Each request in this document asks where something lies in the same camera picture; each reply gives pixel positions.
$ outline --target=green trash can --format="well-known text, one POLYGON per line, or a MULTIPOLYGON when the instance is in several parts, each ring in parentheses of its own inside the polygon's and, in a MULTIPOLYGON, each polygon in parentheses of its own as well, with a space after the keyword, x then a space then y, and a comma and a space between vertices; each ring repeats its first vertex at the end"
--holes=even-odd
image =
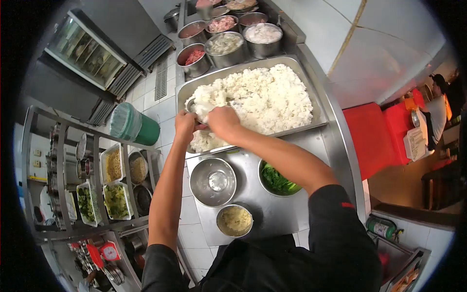
POLYGON ((109 135, 112 137, 151 146, 157 142, 160 132, 155 120, 138 112, 128 102, 117 105, 110 117, 109 135))

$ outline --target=floor drain grate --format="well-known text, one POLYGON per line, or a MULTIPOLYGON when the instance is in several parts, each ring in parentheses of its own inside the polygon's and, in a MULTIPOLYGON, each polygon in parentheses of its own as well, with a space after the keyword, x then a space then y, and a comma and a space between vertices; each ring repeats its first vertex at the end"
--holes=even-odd
POLYGON ((156 99, 167 95, 167 56, 157 64, 156 71, 156 99))

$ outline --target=pot lid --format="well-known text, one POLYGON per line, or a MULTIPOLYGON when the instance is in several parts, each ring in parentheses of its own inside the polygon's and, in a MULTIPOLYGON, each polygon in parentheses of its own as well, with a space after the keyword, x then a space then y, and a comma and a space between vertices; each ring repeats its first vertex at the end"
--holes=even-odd
POLYGON ((164 15, 164 20, 169 19, 170 17, 174 17, 180 13, 180 7, 176 7, 170 10, 166 15, 164 15))

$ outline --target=bowl of minced garlic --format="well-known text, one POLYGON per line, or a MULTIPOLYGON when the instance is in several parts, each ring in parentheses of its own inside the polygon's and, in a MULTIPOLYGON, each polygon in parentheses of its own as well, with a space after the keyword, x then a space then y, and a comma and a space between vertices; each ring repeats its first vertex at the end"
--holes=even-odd
POLYGON ((252 226, 253 216, 245 207, 238 204, 222 207, 217 213, 217 227, 227 236, 245 236, 252 226))

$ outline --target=white rice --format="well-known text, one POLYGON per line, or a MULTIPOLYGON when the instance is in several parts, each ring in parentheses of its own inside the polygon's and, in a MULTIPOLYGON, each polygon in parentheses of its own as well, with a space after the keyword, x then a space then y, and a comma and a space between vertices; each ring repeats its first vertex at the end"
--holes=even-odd
MULTIPOLYGON (((313 118, 305 85, 283 64, 230 74, 199 86, 191 98, 195 104, 230 105, 244 127, 265 135, 308 125, 313 118)), ((199 119, 207 121, 204 114, 199 119)), ((194 151, 202 152, 229 144, 214 133, 197 131, 190 145, 194 151)))

